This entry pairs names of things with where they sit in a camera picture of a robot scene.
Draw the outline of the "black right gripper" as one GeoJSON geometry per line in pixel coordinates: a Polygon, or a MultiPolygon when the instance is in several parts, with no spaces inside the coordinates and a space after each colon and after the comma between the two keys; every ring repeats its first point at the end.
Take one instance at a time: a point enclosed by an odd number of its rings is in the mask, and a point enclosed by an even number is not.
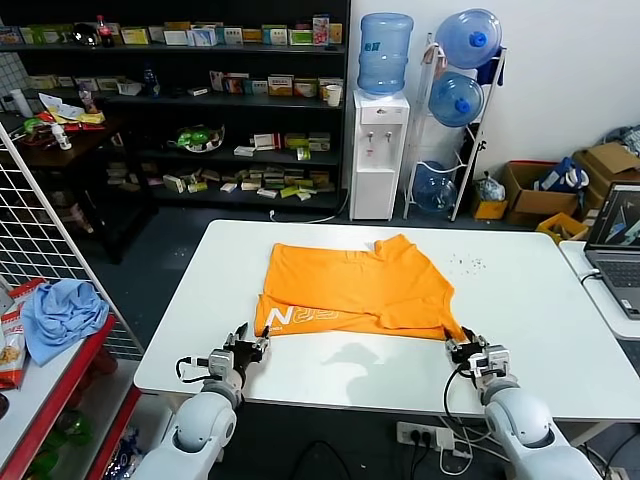
{"type": "Polygon", "coordinates": [[[476,334],[473,330],[462,326],[462,330],[471,344],[459,344],[453,337],[453,334],[446,328],[443,328],[445,336],[445,347],[447,352],[452,356],[452,363],[458,373],[462,372],[485,372],[485,355],[484,350],[488,345],[487,340],[476,334]]]}

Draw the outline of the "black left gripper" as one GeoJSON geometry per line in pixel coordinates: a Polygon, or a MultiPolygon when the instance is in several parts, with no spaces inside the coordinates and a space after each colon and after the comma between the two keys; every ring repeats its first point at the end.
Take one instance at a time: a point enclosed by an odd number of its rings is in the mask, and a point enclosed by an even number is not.
{"type": "Polygon", "coordinates": [[[247,368],[252,363],[260,363],[270,344],[270,327],[265,326],[255,342],[245,342],[248,323],[240,325],[230,333],[224,343],[224,348],[231,348],[234,355],[233,369],[239,374],[243,384],[246,383],[247,368]]]}

